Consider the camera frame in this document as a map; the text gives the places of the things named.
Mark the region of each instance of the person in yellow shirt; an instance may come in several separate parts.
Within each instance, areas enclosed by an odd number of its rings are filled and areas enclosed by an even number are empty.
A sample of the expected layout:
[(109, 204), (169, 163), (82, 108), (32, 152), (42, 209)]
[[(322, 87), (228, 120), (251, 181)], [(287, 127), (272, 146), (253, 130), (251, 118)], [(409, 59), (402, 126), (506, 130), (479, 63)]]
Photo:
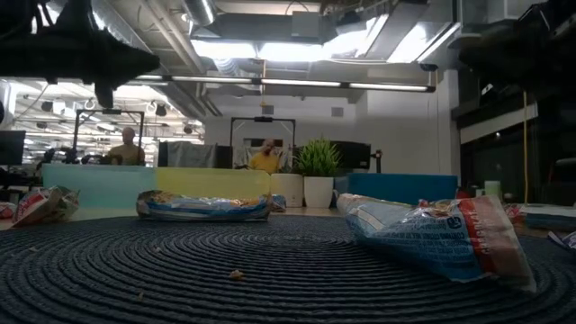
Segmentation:
[(124, 144), (112, 148), (108, 152), (108, 156), (112, 158), (113, 165), (144, 166), (145, 153), (142, 148), (138, 150), (138, 146), (134, 145), (135, 136), (136, 132), (131, 127), (126, 127), (122, 130), (122, 141)]
[(248, 166), (253, 170), (264, 170), (268, 174), (278, 172), (280, 165), (280, 158), (274, 153), (274, 141), (267, 139), (260, 151), (256, 153), (251, 159)]

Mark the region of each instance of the woven placemat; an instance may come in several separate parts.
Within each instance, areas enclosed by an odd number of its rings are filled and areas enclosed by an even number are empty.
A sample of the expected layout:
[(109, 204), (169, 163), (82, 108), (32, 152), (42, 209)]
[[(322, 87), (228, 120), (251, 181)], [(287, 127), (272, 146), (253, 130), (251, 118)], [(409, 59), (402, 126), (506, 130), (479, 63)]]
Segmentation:
[(521, 242), (535, 295), (398, 264), (355, 245), (342, 218), (6, 230), (0, 323), (576, 323), (574, 258)]

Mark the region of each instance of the crumb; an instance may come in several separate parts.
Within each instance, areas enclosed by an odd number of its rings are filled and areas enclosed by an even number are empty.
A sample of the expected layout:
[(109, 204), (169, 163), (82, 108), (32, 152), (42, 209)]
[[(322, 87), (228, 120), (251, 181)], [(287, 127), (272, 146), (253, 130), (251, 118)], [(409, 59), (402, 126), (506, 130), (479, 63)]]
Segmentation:
[(230, 273), (228, 278), (230, 278), (232, 280), (242, 280), (242, 279), (244, 279), (244, 273), (241, 272), (240, 270), (234, 270)]

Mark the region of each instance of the red stripe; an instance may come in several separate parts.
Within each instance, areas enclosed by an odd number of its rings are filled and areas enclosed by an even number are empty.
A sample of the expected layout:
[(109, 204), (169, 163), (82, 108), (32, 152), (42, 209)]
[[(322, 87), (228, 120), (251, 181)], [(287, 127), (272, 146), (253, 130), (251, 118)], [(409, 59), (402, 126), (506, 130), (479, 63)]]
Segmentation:
[(495, 273), (494, 262), (492, 261), (490, 248), (486, 247), (486, 244), (482, 246), (482, 237), (479, 236), (478, 230), (474, 227), (474, 224), (478, 222), (476, 218), (476, 206), (472, 199), (463, 199), (458, 205), (460, 212), (464, 216), (464, 221), (466, 222), (466, 229), (468, 230), (468, 236), (472, 243), (472, 248), (474, 254), (480, 263), (480, 267), (484, 273)]

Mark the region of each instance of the yellow shirt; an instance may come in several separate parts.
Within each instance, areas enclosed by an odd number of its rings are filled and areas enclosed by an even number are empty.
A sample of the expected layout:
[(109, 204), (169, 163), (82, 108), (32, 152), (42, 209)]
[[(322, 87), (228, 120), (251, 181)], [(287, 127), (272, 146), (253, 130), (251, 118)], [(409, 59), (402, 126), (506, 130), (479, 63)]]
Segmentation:
[(273, 153), (264, 155), (262, 152), (256, 153), (248, 165), (251, 169), (264, 170), (268, 174), (277, 173), (280, 159)]
[[(115, 148), (112, 148), (108, 152), (109, 156), (121, 156), (123, 166), (139, 166), (144, 165), (145, 153), (142, 148), (140, 148), (140, 161), (138, 161), (138, 147), (134, 144), (122, 144)], [(118, 164), (118, 162), (113, 159), (113, 164)]]

